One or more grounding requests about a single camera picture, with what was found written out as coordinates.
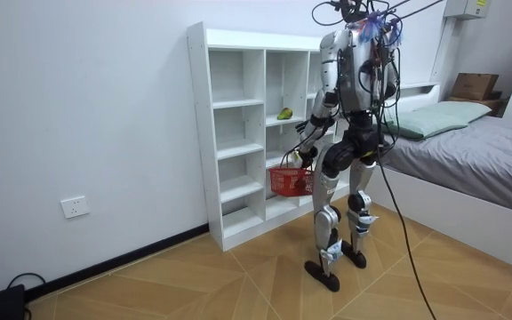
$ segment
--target gray bedding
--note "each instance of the gray bedding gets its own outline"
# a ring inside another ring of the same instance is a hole
[[[512,209],[512,122],[486,116],[423,141],[400,139],[392,168]]]

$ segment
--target robot leg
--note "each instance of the robot leg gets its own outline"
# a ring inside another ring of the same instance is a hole
[[[364,189],[371,179],[376,163],[366,164],[363,159],[355,160],[350,170],[350,195],[348,197],[348,227],[351,230],[351,243],[343,241],[342,252],[358,268],[366,268],[366,258],[362,253],[363,238],[369,233],[369,227],[378,217],[371,216],[371,198]]]
[[[326,146],[321,152],[317,168],[322,168],[324,156],[329,147]],[[306,271],[315,280],[324,284],[332,292],[337,292],[340,288],[339,279],[332,273],[332,266],[342,256],[342,240],[337,230],[341,216],[337,208],[330,206],[338,182],[339,176],[330,178],[316,169],[313,190],[314,230],[320,264],[307,261],[304,265]]]

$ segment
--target yellow fruit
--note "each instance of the yellow fruit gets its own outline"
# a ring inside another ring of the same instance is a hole
[[[293,116],[293,111],[290,108],[284,108],[277,116],[278,120],[287,120]]]

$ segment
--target black baseboard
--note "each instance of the black baseboard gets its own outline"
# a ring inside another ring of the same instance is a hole
[[[72,284],[77,284],[81,281],[89,279],[93,276],[97,276],[104,272],[108,272],[109,270],[122,267],[132,261],[136,261],[138,259],[149,256],[150,254],[160,252],[164,249],[167,249],[176,244],[180,244],[184,241],[187,241],[196,236],[200,236],[204,233],[209,232],[209,225],[204,224],[203,226],[199,226],[196,228],[192,228],[188,231],[179,233],[175,236],[170,236],[164,240],[158,241],[154,244],[146,245],[142,248],[134,250],[132,252],[128,252],[119,257],[115,257],[114,259],[110,259],[104,262],[101,262],[97,265],[82,269],[75,273],[72,273],[67,276],[60,277],[58,279],[49,281],[46,284],[42,284],[36,286],[34,288],[28,289],[25,291],[25,300],[26,302],[30,302],[32,300],[38,299],[44,296],[47,293],[55,292],[60,289],[66,288]]]

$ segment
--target wooden floor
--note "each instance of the wooden floor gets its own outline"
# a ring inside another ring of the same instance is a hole
[[[365,238],[368,267],[340,259],[337,293],[303,269],[317,256],[308,214],[230,252],[221,252],[208,235],[198,237],[36,301],[33,319],[430,319],[399,219],[381,207],[372,212],[380,219]],[[343,222],[340,234],[348,240]],[[511,266],[416,222],[408,222],[408,231],[438,319],[512,320]]]

